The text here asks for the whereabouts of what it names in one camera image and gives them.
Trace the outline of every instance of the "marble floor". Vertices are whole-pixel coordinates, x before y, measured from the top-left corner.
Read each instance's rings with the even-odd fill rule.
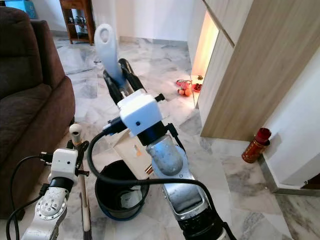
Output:
[[[257,163],[241,159],[248,142],[200,137],[201,122],[192,97],[177,94],[177,79],[188,79],[191,71],[188,47],[180,42],[152,42],[121,38],[119,57],[129,60],[146,90],[153,96],[163,93],[159,103],[163,121],[177,128],[192,173],[206,184],[221,218],[227,221],[238,240],[320,239],[320,200],[296,196],[275,196],[266,186]],[[84,128],[83,138],[91,140],[108,120],[117,117],[104,79],[103,66],[94,46],[69,44],[55,38],[64,71],[70,77],[76,101],[76,122]],[[64,147],[68,134],[57,147]],[[98,169],[120,159],[111,148],[119,136],[101,139],[94,148]],[[39,178],[34,193],[46,181],[49,169]],[[152,185],[141,213],[130,221],[114,221],[100,210],[94,193],[96,178],[86,179],[94,240],[183,240],[181,230],[164,199],[161,187]],[[59,239],[82,239],[79,186],[72,189],[68,212],[60,227]],[[20,222],[24,232],[34,213],[31,206]],[[0,238],[5,222],[0,221]]]

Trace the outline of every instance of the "wooden side table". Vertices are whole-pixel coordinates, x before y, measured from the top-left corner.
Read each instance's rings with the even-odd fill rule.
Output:
[[[68,32],[70,43],[73,41],[94,43],[95,24],[92,15],[91,0],[60,0],[65,26]],[[72,14],[72,9],[84,12],[85,23],[77,22]],[[77,32],[76,26],[86,27],[87,33]]]

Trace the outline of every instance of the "brown sofa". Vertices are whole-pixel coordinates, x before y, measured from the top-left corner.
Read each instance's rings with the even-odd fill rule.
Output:
[[[46,21],[0,7],[0,218],[11,213],[9,182],[26,156],[53,152],[75,114],[75,97]],[[44,165],[29,160],[13,184],[26,202]]]

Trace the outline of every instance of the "black bucket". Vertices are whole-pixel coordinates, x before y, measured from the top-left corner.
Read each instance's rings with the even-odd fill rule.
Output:
[[[117,180],[137,180],[135,175],[123,160],[115,161],[101,171],[101,174]],[[128,221],[138,215],[145,203],[149,185],[141,186],[142,200],[131,208],[121,207],[121,195],[130,192],[133,186],[118,186],[107,184],[97,179],[95,182],[95,196],[101,210],[109,218],[118,221]]]

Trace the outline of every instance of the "red bottle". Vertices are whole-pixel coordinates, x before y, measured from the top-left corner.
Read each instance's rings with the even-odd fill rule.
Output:
[[[264,150],[270,145],[270,136],[271,131],[268,128],[260,128],[254,140],[242,153],[242,159],[249,164],[254,163],[260,157],[260,154],[262,154]]]

